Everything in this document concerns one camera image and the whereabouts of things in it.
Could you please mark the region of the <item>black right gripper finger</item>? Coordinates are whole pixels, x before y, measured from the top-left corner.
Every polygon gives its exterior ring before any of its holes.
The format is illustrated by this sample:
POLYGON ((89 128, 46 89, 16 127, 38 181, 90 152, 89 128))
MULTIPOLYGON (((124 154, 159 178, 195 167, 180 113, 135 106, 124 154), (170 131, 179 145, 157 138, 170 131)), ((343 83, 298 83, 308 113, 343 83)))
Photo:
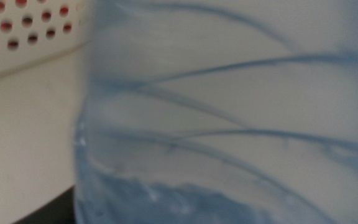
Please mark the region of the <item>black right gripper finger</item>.
POLYGON ((75 224, 74 186, 13 224, 75 224))

